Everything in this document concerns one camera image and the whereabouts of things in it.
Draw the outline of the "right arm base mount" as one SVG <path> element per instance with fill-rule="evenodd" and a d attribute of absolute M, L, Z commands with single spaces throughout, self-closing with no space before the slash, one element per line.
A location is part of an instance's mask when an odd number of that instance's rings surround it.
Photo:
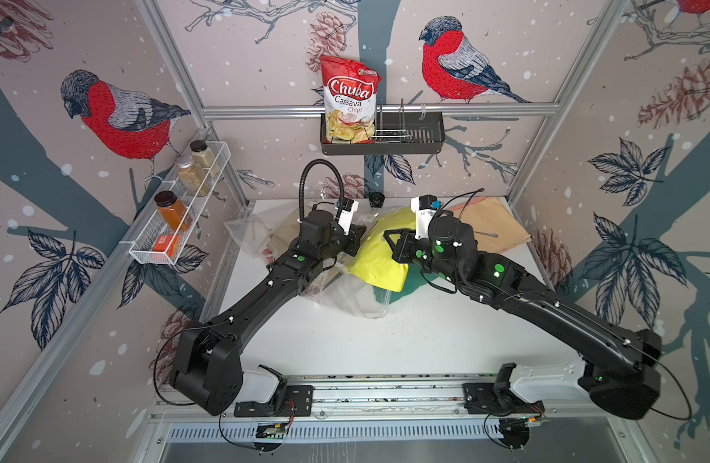
<path fill-rule="evenodd" d="M 507 387 L 494 383 L 464 383 L 464 408 L 470 415 L 493 415 L 505 417 L 512 414 L 540 415 L 545 413 L 542 401 L 525 402 Z"/>

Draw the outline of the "clear plastic vacuum bag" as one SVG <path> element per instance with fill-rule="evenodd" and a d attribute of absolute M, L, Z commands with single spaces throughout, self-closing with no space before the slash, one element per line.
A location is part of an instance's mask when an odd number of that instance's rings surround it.
<path fill-rule="evenodd" d="M 366 272 L 385 266 L 376 262 L 376 227 L 395 217 L 395 208 L 369 206 L 358 212 L 350 202 L 337 217 L 332 202 L 306 204 L 305 217 L 274 208 L 225 223 L 236 245 L 266 264 L 266 273 L 234 311 L 236 318 L 265 309 L 273 314 L 289 300 L 303 296 L 357 318 L 384 318 L 391 297 L 366 281 Z"/>

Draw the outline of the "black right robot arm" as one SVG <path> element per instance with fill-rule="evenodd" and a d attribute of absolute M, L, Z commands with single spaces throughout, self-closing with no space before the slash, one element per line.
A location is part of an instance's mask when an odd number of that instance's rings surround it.
<path fill-rule="evenodd" d="M 562 365 L 501 367 L 493 396 L 501 414 L 539 407 L 546 399 L 589 400 L 618 418 L 640 420 L 661 395 L 661 337 L 598 318 L 558 294 L 520 264 L 480 251 L 471 226 L 447 214 L 434 217 L 426 237 L 385 231 L 391 256 L 452 283 L 452 291 L 542 329 L 571 347 L 578 359 Z"/>

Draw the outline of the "yellow trousers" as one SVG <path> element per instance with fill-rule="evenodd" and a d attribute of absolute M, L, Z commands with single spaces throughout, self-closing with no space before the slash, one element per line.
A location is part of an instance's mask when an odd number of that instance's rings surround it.
<path fill-rule="evenodd" d="M 362 240 L 357 256 L 346 266 L 348 273 L 384 291 L 401 292 L 409 266 L 393 260 L 393 251 L 384 233 L 402 229 L 414 231 L 414 212 L 407 206 L 373 212 L 366 216 L 366 227 L 368 233 Z"/>

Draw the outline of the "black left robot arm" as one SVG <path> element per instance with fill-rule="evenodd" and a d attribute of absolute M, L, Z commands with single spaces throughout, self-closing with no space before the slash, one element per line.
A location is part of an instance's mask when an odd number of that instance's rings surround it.
<path fill-rule="evenodd" d="M 192 322 L 179 334 L 170 385 L 211 416 L 226 411 L 242 389 L 241 354 L 252 337 L 314 282 L 326 260 L 356 256 L 365 234 L 365 225 L 345 229 L 330 212 L 311 211 L 257 286 L 216 318 Z"/>

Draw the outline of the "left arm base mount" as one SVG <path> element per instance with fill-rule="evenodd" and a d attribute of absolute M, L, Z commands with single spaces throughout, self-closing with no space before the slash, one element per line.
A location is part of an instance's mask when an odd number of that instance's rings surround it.
<path fill-rule="evenodd" d="M 312 413 L 314 387 L 311 385 L 279 386 L 265 403 L 248 401 L 235 405 L 235 418 L 298 418 Z"/>

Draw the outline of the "green trousers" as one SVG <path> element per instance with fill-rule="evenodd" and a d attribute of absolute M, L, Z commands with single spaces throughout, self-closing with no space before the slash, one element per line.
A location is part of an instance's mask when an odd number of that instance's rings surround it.
<path fill-rule="evenodd" d="M 434 282 L 437 276 L 434 274 L 427 274 L 426 277 L 422 276 L 422 269 L 419 265 L 411 264 L 409 266 L 409 271 L 407 278 L 401 292 L 386 291 L 385 289 L 380 289 L 379 287 L 374 287 L 375 300 L 379 304 L 383 305 L 393 305 L 402 298 L 408 297 L 420 287 L 426 286 L 428 282 Z"/>

